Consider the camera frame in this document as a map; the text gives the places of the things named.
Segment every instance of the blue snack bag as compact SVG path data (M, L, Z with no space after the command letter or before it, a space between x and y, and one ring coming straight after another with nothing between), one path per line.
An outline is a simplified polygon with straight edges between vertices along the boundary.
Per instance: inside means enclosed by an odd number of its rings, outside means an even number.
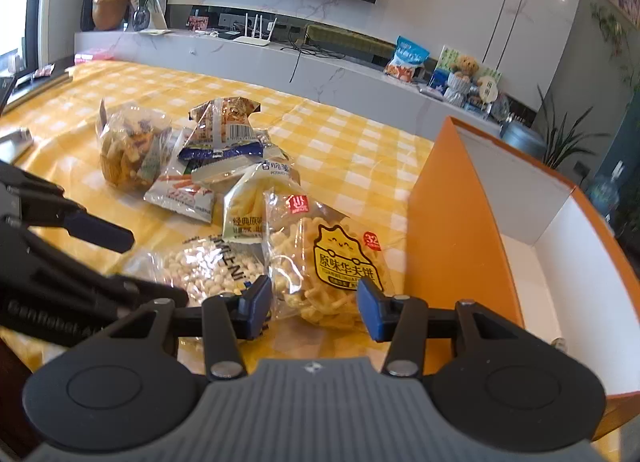
M411 82L415 69L429 57L429 51L402 36L398 38L394 58L385 66L385 74Z

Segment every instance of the teddy bear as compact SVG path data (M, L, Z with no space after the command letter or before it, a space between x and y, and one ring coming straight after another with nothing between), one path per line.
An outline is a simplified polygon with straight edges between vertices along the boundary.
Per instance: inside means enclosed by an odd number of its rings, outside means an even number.
M480 66L471 56L459 56L451 70L456 73L457 77L473 77L478 73Z

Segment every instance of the tablecloth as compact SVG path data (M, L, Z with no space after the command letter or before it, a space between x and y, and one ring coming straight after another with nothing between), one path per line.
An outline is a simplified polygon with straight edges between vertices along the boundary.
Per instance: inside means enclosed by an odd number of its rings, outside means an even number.
M35 146L18 165L61 185L66 196L104 219L132 230L132 253L176 245L192 236L220 232L222 210L202 225L143 201L141 193L111 188L102 177L95 116L133 101L164 111L175 125L188 124L188 110L218 96L245 96L261 103L250 120L267 128L292 156L302 187L319 201L367 224L378 235L396 291L402 291L406 200L432 143L342 109L269 88L216 77L119 61L97 61L71 69L73 81L44 92L0 119L0 133L29 127ZM396 117L402 117L401 106ZM71 238L65 231L40 235L101 273L122 268L129 257ZM263 357L369 355L379 365L385 351L365 334L319 329L298 320L272 323L242 346L251 369Z

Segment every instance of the bag of white beans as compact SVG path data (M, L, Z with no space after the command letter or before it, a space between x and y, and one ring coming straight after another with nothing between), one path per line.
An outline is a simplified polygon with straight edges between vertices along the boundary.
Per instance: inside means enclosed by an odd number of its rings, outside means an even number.
M220 237L194 238L156 256L156 280L187 291L190 306L210 296L242 294L265 273L259 247L227 243Z

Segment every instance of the open box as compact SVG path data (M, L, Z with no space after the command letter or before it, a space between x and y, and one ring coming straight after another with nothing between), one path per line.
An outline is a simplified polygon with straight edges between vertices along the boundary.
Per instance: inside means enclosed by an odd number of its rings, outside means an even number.
M640 285L607 224L564 177L456 119L409 198L404 290L564 337L607 394L597 438L640 413ZM426 373L448 360L445 341L428 341Z

